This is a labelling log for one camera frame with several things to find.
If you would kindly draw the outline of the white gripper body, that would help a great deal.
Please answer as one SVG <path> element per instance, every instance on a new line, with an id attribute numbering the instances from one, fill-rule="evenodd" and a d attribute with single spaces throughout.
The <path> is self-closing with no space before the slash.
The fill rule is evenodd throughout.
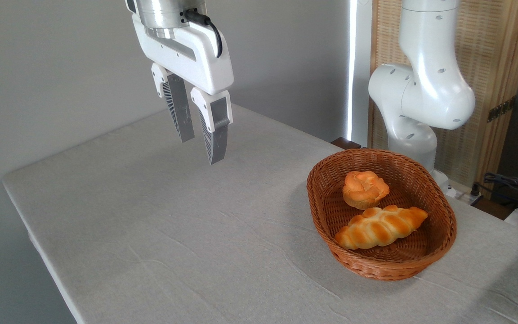
<path id="1" fill-rule="evenodd" d="M 132 21 L 146 57 L 210 95 L 227 90 L 234 82 L 228 46 L 216 57 L 217 43 L 212 29 L 197 24 L 174 30 L 173 39 L 152 37 L 137 14 Z"/>

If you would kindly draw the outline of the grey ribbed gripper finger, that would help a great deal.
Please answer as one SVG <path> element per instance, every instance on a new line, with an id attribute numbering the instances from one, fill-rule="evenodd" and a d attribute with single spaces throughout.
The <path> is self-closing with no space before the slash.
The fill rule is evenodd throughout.
<path id="1" fill-rule="evenodd" d="M 195 132 L 183 78 L 157 63 L 152 64 L 151 72 L 157 94 L 165 99 L 179 139 L 182 142 L 193 139 Z"/>
<path id="2" fill-rule="evenodd" d="M 227 90 L 209 95 L 198 87 L 190 92 L 199 109 L 205 147 L 210 164 L 224 159 L 228 147 L 228 125 L 232 123 L 232 103 Z"/>

